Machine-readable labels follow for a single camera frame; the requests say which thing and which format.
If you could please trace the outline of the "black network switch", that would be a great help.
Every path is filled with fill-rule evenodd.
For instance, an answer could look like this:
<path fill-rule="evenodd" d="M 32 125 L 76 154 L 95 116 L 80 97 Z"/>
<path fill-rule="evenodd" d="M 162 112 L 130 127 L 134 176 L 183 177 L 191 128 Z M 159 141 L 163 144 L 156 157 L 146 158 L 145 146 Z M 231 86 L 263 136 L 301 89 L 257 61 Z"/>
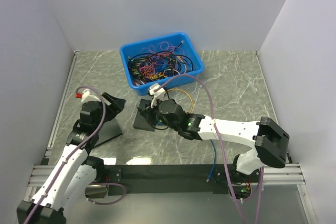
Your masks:
<path fill-rule="evenodd" d="M 150 101 L 150 100 L 146 100 L 146 99 L 140 99 L 139 105 L 137 106 L 138 108 L 141 108 L 144 110 L 145 107 L 145 102 L 146 101 Z M 144 130 L 144 131 L 151 131 L 153 132 L 155 129 L 151 128 L 147 122 L 145 121 L 145 119 L 140 115 L 140 113 L 137 110 L 137 114 L 135 116 L 135 120 L 133 123 L 133 128 L 137 129 L 137 130 Z"/>

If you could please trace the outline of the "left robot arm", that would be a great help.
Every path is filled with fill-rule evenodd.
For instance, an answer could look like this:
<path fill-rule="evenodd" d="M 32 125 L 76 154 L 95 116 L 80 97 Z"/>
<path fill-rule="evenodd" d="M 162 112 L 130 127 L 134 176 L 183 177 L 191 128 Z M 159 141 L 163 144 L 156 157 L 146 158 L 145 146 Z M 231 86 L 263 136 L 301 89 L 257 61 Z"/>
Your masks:
<path fill-rule="evenodd" d="M 109 187 L 103 159 L 90 156 L 102 126 L 122 112 L 126 101 L 108 93 L 77 92 L 79 119 L 68 135 L 62 154 L 50 175 L 29 201 L 17 207 L 19 223 L 66 223 L 66 211 L 90 185 Z"/>

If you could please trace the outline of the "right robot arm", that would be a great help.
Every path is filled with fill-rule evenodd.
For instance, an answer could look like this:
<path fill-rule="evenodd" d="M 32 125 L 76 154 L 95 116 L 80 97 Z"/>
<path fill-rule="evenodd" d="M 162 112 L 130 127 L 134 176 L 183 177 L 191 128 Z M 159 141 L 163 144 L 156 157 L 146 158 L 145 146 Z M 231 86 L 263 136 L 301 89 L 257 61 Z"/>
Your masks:
<path fill-rule="evenodd" d="M 255 170 L 270 166 L 284 168 L 289 145 L 289 134 L 273 119 L 238 122 L 212 119 L 210 116 L 185 112 L 173 99 L 148 103 L 138 112 L 150 126 L 162 123 L 188 140 L 223 140 L 250 147 L 234 159 L 231 176 L 242 182 Z"/>

